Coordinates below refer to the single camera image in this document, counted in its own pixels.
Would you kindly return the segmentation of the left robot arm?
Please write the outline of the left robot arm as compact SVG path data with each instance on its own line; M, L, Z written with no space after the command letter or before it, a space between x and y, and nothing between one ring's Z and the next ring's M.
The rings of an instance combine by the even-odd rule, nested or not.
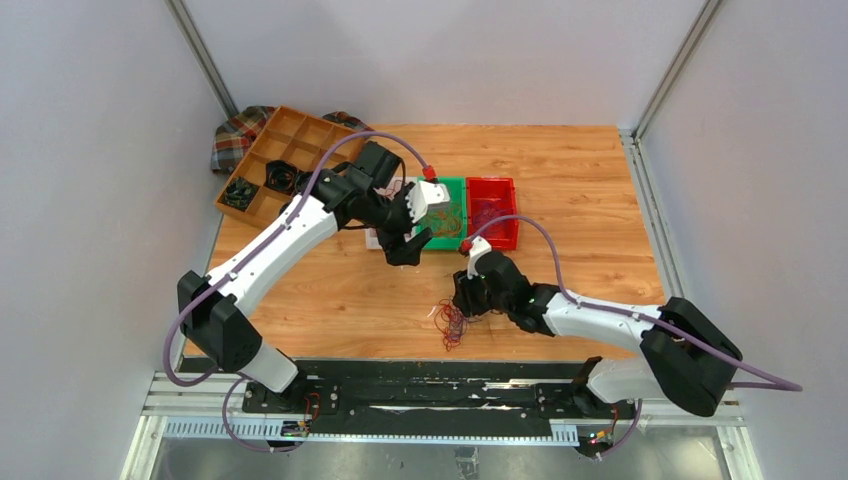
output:
M269 290L350 221L376 231L388 264L419 264L433 234L428 228L415 228L428 214L448 207L450 193L422 161L423 179L405 183L393 197L386 197L382 192L403 161L375 143L377 133L360 136L366 143L353 161L326 165L338 148L354 140L349 135L324 153L279 217L240 252L206 274L188 271L180 278L180 312L163 347L163 365L171 382L182 387L192 384L178 378L172 365L173 340L182 334L212 360L214 372L260 383L279 411L296 412L305 403L307 389L296 379L295 362L265 341L249 319Z

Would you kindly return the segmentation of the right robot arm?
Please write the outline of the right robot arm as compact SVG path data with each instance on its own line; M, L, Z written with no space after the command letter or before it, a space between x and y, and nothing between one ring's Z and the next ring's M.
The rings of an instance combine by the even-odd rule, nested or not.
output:
M602 301L532 283L503 253L484 253L452 276L453 305L466 317L505 315L520 330L580 337L634 353L585 361L571 400L595 417L623 400L665 399L700 417L715 414L742 360L738 347L692 302L663 305Z

